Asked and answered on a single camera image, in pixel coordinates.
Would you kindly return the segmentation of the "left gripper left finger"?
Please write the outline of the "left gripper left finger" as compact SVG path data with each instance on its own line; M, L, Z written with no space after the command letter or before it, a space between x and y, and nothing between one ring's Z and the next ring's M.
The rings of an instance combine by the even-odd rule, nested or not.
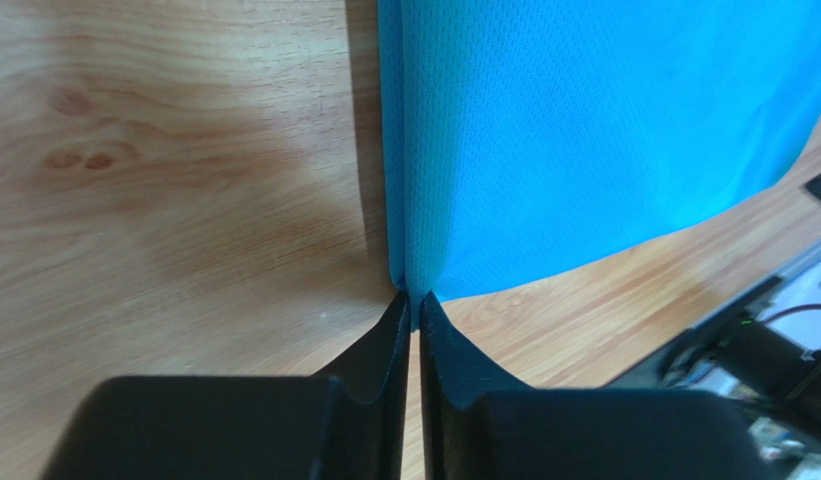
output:
M411 334L397 294L308 376L120 376L76 410L47 479L397 479Z

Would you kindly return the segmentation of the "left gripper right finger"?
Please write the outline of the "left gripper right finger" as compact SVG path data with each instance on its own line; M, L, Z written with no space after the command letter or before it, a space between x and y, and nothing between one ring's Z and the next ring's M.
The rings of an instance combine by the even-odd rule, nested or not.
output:
M419 309L430 479L770 479L740 409L702 391L539 389L488 357L434 295Z

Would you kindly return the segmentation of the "teal t shirt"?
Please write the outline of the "teal t shirt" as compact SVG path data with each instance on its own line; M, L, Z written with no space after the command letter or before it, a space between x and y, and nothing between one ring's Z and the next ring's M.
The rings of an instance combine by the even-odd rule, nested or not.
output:
M821 115L821 1L382 1L389 269L553 276L773 186Z

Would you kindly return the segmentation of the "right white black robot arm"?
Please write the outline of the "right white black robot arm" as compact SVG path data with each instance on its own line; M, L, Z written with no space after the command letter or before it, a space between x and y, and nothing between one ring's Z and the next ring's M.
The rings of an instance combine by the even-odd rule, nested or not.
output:
M740 406L779 479L821 479L821 239L609 382Z

